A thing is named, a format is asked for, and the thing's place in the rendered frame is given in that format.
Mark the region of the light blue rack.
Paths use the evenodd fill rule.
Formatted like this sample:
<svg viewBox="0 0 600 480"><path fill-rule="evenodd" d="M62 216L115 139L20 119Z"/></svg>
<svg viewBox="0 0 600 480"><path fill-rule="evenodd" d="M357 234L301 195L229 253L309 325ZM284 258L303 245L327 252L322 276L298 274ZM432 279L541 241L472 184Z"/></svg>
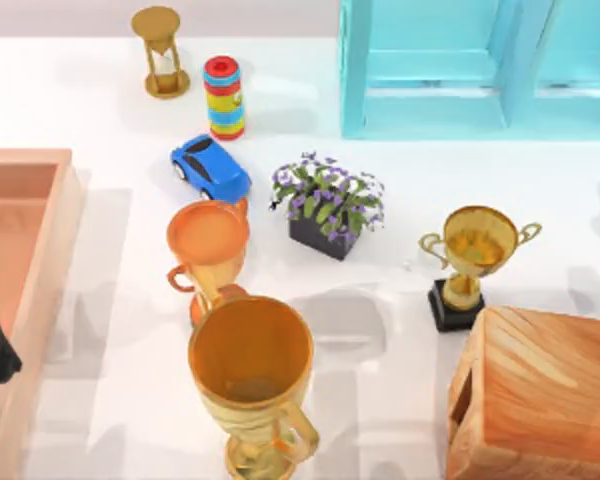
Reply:
<svg viewBox="0 0 600 480"><path fill-rule="evenodd" d="M340 0L353 139L600 140L600 0Z"/></svg>

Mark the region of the golden hourglass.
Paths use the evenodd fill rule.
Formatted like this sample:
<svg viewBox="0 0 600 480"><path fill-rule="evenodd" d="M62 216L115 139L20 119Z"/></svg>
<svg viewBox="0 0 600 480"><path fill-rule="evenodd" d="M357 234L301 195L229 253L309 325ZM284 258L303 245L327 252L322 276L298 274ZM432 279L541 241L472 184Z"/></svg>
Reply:
<svg viewBox="0 0 600 480"><path fill-rule="evenodd" d="M190 86L190 78L182 69L175 43L175 34L180 27L180 16L171 7L151 6L136 12L131 20L134 33L144 43L149 73L145 78L146 91L155 98L169 99L184 94ZM172 54L173 71L159 73L153 54Z"/></svg>

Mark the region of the salmon-coloured shallow box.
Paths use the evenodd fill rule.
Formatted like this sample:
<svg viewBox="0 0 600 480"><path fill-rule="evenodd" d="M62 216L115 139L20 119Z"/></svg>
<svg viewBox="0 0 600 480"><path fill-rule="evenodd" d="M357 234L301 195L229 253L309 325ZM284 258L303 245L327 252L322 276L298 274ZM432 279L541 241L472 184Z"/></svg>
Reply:
<svg viewBox="0 0 600 480"><path fill-rule="evenodd" d="M84 203L68 149L0 149L0 325L23 362L0 384L0 480L19 480Z"/></svg>

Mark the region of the orange trophy cup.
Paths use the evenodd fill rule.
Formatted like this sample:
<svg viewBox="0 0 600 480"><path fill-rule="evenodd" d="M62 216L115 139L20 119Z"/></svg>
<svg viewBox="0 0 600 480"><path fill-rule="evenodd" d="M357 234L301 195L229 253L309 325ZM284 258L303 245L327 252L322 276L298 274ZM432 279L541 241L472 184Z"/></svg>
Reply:
<svg viewBox="0 0 600 480"><path fill-rule="evenodd" d="M167 227L167 243L178 261L167 280L175 290L193 295L193 326L221 301L246 294L236 279L249 240L247 211L245 198L235 204L198 201L179 210Z"/></svg>

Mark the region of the wooden box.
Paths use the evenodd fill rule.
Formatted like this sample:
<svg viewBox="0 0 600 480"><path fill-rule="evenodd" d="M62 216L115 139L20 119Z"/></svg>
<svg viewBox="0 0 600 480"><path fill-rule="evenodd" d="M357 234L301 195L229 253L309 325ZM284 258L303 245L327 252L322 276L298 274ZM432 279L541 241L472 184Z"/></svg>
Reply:
<svg viewBox="0 0 600 480"><path fill-rule="evenodd" d="M445 480L600 480L600 320L483 309L447 418Z"/></svg>

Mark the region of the purple flower plant pot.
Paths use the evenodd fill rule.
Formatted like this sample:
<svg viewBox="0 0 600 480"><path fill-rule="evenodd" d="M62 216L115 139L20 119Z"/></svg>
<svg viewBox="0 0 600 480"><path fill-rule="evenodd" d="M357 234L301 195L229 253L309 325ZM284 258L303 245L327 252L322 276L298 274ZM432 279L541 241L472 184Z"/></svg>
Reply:
<svg viewBox="0 0 600 480"><path fill-rule="evenodd" d="M342 261L363 229L384 226L384 194L375 175L353 173L334 158L304 152L272 174L270 209L287 207L291 239Z"/></svg>

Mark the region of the blue toy car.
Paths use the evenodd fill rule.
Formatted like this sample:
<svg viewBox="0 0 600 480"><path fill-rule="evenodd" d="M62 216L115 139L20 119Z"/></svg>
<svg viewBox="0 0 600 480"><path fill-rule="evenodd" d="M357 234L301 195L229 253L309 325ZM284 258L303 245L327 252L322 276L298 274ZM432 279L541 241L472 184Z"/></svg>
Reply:
<svg viewBox="0 0 600 480"><path fill-rule="evenodd" d="M235 204L247 196L252 185L248 173L207 134L175 148L170 159L178 177L209 200Z"/></svg>

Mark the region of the stack of coloured rings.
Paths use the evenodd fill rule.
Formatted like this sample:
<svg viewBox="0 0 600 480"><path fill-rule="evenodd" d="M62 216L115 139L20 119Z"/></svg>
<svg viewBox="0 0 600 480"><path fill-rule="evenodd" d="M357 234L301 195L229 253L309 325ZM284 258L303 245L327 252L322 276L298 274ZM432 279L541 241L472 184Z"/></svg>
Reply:
<svg viewBox="0 0 600 480"><path fill-rule="evenodd" d="M230 56L208 59L203 67L210 131L219 140L233 140L245 129L245 112L238 62Z"/></svg>

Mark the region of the large golden trophy cup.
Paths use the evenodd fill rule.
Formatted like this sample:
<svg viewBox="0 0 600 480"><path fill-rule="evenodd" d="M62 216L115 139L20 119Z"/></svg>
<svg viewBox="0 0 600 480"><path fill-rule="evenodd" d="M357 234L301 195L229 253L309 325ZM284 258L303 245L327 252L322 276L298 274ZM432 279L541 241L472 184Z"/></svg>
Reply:
<svg viewBox="0 0 600 480"><path fill-rule="evenodd" d="M189 367L202 402L228 434L233 480L290 480L315 454L319 434L302 410L314 345L307 323L265 296L226 300L189 340Z"/></svg>

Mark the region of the gold trophy with black base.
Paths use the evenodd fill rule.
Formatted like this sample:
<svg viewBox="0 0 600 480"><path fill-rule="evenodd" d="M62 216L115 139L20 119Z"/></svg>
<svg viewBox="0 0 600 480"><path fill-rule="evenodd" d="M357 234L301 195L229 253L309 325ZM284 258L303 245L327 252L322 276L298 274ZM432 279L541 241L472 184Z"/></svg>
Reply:
<svg viewBox="0 0 600 480"><path fill-rule="evenodd" d="M436 280L428 292L436 329L470 329L485 306L480 279L502 268L518 247L541 231L538 223L518 228L494 208L469 205L447 217L442 233L423 235L420 248L438 258L443 268L454 269L448 278Z"/></svg>

